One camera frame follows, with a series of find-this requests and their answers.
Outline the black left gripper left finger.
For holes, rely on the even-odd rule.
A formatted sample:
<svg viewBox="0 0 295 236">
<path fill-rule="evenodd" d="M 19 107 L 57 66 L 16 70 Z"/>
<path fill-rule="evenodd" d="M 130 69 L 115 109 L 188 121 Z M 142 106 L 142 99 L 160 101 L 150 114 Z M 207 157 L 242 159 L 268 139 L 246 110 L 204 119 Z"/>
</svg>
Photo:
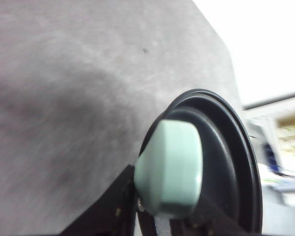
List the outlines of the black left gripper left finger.
<svg viewBox="0 0 295 236">
<path fill-rule="evenodd" d="M 137 209 L 133 176 L 134 166 L 126 166 L 101 197 L 60 235 L 132 236 Z"/>
</svg>

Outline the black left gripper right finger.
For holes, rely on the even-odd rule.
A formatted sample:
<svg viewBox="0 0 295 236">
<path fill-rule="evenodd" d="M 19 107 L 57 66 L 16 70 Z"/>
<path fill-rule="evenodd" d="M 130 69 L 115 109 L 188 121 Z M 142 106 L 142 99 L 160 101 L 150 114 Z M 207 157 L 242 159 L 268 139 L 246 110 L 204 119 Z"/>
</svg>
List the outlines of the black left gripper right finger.
<svg viewBox="0 0 295 236">
<path fill-rule="evenodd" d="M 171 220 L 173 236 L 254 236 L 244 230 L 207 197 L 200 197 L 194 211 L 184 219 Z"/>
</svg>

